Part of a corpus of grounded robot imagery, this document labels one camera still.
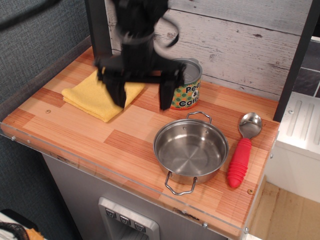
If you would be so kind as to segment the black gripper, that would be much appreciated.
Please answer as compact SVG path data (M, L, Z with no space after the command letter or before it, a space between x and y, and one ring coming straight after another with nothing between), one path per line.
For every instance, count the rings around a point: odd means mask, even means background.
M102 81L113 102L125 108L125 83L159 85L160 109L171 107L175 89L184 83L186 65L158 54L153 43L122 45L119 55L100 56L95 60L97 78Z

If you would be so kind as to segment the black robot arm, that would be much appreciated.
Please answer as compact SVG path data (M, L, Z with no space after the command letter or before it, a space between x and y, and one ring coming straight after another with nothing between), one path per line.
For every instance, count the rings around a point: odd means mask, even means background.
M155 25L169 9L168 1L115 0L113 4L121 53L95 60L98 80L121 108L127 100L127 82L159 84L160 109L169 109L175 89L184 82L186 65L161 56L154 48Z

